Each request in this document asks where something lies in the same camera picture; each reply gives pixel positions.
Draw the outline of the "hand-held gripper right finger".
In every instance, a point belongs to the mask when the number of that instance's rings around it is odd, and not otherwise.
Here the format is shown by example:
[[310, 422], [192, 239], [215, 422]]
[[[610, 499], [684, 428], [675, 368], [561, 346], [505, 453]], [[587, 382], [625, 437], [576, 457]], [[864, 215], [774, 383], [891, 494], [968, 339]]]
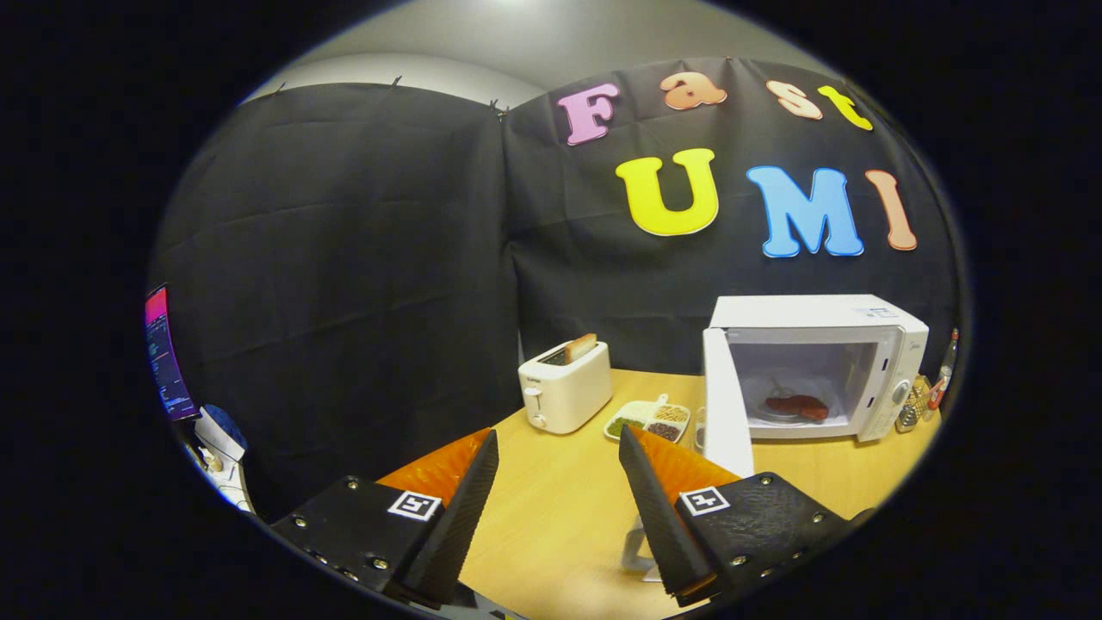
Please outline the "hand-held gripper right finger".
[[619, 436], [627, 476], [666, 592], [681, 607], [752, 595], [869, 521], [845, 519], [774, 472], [738, 476], [653, 433]]

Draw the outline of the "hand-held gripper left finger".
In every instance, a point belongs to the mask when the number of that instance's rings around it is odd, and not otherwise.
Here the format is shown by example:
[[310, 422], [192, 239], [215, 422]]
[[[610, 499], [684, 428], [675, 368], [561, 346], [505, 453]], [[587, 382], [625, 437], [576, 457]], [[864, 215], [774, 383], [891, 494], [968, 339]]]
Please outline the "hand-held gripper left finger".
[[272, 530], [354, 587], [442, 608], [458, 592], [498, 463], [496, 432], [476, 431], [379, 480], [343, 476]]

